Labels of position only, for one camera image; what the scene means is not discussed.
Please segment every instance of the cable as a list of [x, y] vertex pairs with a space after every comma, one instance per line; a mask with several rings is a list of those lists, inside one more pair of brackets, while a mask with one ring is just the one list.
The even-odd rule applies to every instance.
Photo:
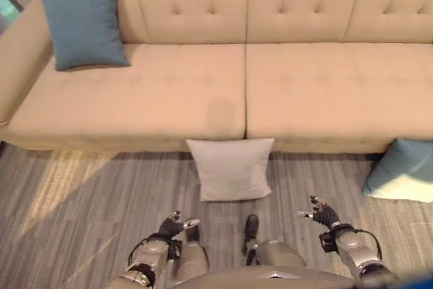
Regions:
[[141, 246], [141, 245], [143, 245], [144, 243], [146, 243], [147, 241], [149, 240], [149, 238], [144, 238], [144, 239], [142, 239], [142, 240], [140, 240], [139, 242], [138, 242], [138, 244], [137, 245], [135, 245], [134, 246], [134, 248], [133, 248], [133, 250], [129, 253], [129, 255], [128, 255], [128, 267], [131, 265], [131, 264], [133, 264], [133, 255], [134, 255], [134, 252]]
[[376, 236], [374, 236], [373, 233], [370, 233], [369, 231], [364, 230], [364, 229], [354, 229], [353, 231], [355, 233], [366, 233], [366, 234], [369, 234], [372, 238], [374, 238], [374, 240], [376, 242], [376, 246], [378, 247], [378, 258], [380, 260], [384, 259], [384, 255], [382, 254], [382, 247], [380, 247], [379, 240], [376, 238]]

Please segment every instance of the carpet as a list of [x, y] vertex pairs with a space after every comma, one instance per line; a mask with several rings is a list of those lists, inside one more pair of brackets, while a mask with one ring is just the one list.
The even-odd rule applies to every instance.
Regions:
[[[134, 245], [173, 210], [202, 220], [210, 267], [244, 263], [246, 217], [259, 238], [284, 240], [309, 267], [350, 276], [319, 243], [324, 228], [296, 216], [309, 194], [324, 197], [343, 222], [372, 231], [399, 275], [433, 269], [433, 204], [364, 197], [375, 160], [354, 154], [272, 153], [272, 194], [245, 202], [200, 202], [188, 153], [32, 152], [0, 155], [0, 288], [103, 288], [122, 273]], [[373, 241], [366, 242], [375, 249]]]

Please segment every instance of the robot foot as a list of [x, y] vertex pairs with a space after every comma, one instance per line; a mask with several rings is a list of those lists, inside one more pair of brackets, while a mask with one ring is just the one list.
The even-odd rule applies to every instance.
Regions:
[[255, 240], [258, 232], [258, 217], [257, 215], [249, 215], [245, 222], [244, 230], [244, 245], [242, 246], [242, 254], [248, 254], [248, 242]]

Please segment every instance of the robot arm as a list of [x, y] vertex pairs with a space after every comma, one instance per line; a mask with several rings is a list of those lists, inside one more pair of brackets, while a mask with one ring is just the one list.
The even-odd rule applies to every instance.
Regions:
[[302, 210], [298, 210], [298, 214], [311, 218], [329, 229], [329, 232], [319, 236], [325, 252], [337, 252], [353, 277], [361, 280], [364, 286], [395, 282], [395, 275], [382, 262], [380, 246], [378, 245], [377, 255], [364, 244], [358, 234], [359, 232], [368, 233], [368, 231], [354, 229], [349, 224], [342, 224], [335, 210], [323, 199], [311, 196], [311, 202], [315, 204], [313, 214]]
[[[128, 269], [115, 278], [106, 289], [138, 289], [153, 288], [167, 260], [176, 259], [181, 254], [181, 242], [173, 240], [177, 234], [185, 229], [195, 227], [199, 219], [190, 219], [183, 223], [177, 222], [180, 212], [175, 211], [168, 216], [158, 233], [140, 241], [128, 258]], [[133, 253], [140, 248], [133, 259]]]

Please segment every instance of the sofa seam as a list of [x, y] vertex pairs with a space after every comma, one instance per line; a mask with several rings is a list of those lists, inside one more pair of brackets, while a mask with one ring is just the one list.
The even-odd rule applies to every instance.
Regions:
[[349, 15], [349, 19], [347, 21], [346, 28], [344, 29], [344, 32], [343, 32], [342, 37], [340, 39], [341, 43], [346, 42], [347, 31], [348, 31], [349, 27], [352, 25], [352, 19], [353, 19], [353, 16], [355, 13], [355, 7], [357, 6], [357, 4], [358, 4], [358, 0], [353, 0], [352, 10], [350, 11], [350, 15]]
[[245, 42], [244, 42], [244, 112], [245, 112], [245, 130], [244, 130], [244, 139], [248, 138], [248, 96], [247, 96], [247, 59], [246, 59], [246, 47], [248, 45], [248, 11], [250, 8], [250, 0], [246, 0], [246, 12], [245, 12]]
[[146, 29], [146, 31], [144, 32], [143, 38], [145, 39], [146, 35], [149, 37], [149, 39], [147, 40], [147, 43], [146, 42], [143, 42], [143, 43], [144, 44], [152, 44], [152, 37], [150, 36], [149, 26], [147, 24], [146, 16], [144, 14], [143, 0], [139, 0], [139, 6], [140, 6], [141, 17], [143, 18], [143, 23], [144, 23], [144, 26]]

